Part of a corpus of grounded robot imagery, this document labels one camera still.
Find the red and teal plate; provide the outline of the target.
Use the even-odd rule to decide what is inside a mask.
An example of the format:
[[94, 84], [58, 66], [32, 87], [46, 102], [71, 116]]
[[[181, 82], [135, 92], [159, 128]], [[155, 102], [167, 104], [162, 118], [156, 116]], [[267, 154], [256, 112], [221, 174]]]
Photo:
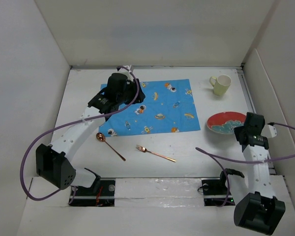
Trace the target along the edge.
[[234, 134], [234, 129], [243, 126], [246, 115], [239, 112], [220, 112], [208, 118], [206, 125], [209, 130], [225, 135]]

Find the blue space-print cloth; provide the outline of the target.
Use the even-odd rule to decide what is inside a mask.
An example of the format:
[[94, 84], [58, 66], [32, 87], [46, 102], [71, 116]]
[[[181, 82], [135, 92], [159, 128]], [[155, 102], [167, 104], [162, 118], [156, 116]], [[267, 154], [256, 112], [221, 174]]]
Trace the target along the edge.
[[190, 81], [141, 82], [145, 99], [99, 127], [107, 137], [191, 132], [201, 129]]

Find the pale yellow mug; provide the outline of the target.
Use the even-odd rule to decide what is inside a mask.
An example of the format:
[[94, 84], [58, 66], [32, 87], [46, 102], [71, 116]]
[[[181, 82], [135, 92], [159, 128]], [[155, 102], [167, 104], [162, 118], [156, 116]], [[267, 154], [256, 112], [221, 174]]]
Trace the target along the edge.
[[213, 87], [213, 93], [217, 96], [223, 96], [232, 84], [232, 79], [227, 75], [212, 76], [209, 82]]

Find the copper fork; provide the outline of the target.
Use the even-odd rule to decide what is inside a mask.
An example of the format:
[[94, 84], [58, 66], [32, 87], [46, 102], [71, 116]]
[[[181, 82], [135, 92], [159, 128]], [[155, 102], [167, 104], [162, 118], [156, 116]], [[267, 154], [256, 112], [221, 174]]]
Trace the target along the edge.
[[161, 155], [161, 154], [158, 154], [158, 153], [155, 153], [155, 152], [149, 151], [148, 149], [146, 149], [146, 148], [143, 147], [143, 146], [136, 145], [136, 149], [139, 150], [139, 151], [141, 151], [141, 152], [143, 152], [143, 153], [150, 153], [150, 154], [152, 154], [152, 155], [156, 155], [156, 156], [158, 156], [158, 157], [161, 157], [161, 158], [163, 158], [163, 159], [166, 159], [166, 160], [169, 160], [169, 161], [171, 161], [171, 162], [176, 163], [176, 160], [175, 160], [175, 159], [172, 159], [172, 158], [166, 157], [166, 156], [164, 156], [164, 155]]

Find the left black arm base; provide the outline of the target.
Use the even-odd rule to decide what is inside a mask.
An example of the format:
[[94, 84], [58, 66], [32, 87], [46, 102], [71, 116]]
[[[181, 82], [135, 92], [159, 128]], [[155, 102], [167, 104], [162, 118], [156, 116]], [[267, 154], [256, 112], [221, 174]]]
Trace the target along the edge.
[[101, 179], [95, 192], [88, 188], [77, 187], [71, 189], [69, 205], [72, 207], [113, 207], [115, 205], [116, 180], [114, 178]]

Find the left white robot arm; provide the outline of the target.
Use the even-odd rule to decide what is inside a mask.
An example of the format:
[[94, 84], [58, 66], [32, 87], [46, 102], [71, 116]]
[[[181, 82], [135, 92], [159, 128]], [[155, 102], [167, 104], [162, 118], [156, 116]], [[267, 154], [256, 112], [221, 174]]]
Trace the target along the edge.
[[142, 103], [144, 98], [132, 67], [118, 67], [108, 78], [106, 87], [88, 102], [77, 124], [70, 125], [60, 138], [49, 145], [41, 144], [37, 147], [37, 174], [60, 190], [77, 186], [89, 195], [96, 194], [100, 188], [100, 177], [88, 168], [73, 167], [73, 157], [99, 126], [120, 111], [121, 105]]

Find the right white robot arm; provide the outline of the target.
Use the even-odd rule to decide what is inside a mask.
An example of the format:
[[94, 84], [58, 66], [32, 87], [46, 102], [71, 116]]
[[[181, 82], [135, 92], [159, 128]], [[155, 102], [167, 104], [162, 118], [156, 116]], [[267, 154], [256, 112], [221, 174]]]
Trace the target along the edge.
[[247, 180], [243, 175], [224, 177], [217, 187], [224, 194], [232, 193], [235, 202], [234, 223], [238, 227], [265, 235], [272, 235], [282, 219], [286, 207], [277, 199], [270, 182], [268, 169], [268, 139], [262, 136], [265, 119], [248, 112], [243, 126], [234, 129], [236, 140], [242, 147], [247, 167]]

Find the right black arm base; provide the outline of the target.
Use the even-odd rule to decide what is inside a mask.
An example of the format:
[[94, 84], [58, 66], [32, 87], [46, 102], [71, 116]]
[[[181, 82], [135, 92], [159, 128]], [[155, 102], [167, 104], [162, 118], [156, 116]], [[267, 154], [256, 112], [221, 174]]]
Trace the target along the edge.
[[203, 194], [204, 206], [220, 207], [227, 195], [227, 179], [223, 171], [219, 177], [203, 178], [198, 192]]

